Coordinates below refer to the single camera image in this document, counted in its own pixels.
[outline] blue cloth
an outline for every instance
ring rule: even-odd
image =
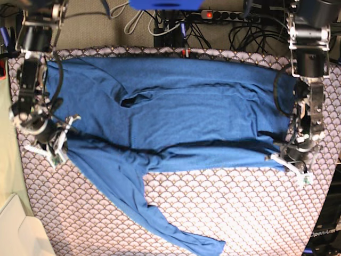
[[[58,68],[48,63],[53,94]],[[114,204],[142,227],[197,255],[224,242],[174,227],[144,198],[142,176],[211,167],[274,167],[289,119],[273,102],[276,72],[240,63],[152,58],[63,61],[60,118],[82,117],[68,135],[68,156]],[[279,99],[293,107],[295,80],[283,75]]]

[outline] scale pattern fabric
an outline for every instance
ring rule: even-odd
[[[245,61],[280,69],[286,58],[219,50],[192,49],[199,59]],[[104,46],[63,50],[73,57],[162,56],[179,58],[182,49]],[[17,69],[9,60],[13,100]],[[292,173],[270,168],[209,169],[149,173],[145,197],[180,230],[226,241],[222,255],[301,255],[326,198],[341,149],[341,70],[326,79],[326,138],[313,166],[313,186],[300,189]],[[110,203],[71,162],[53,170],[46,160],[23,150],[32,136],[18,132],[30,203],[41,219],[56,255],[191,255],[155,236]]]

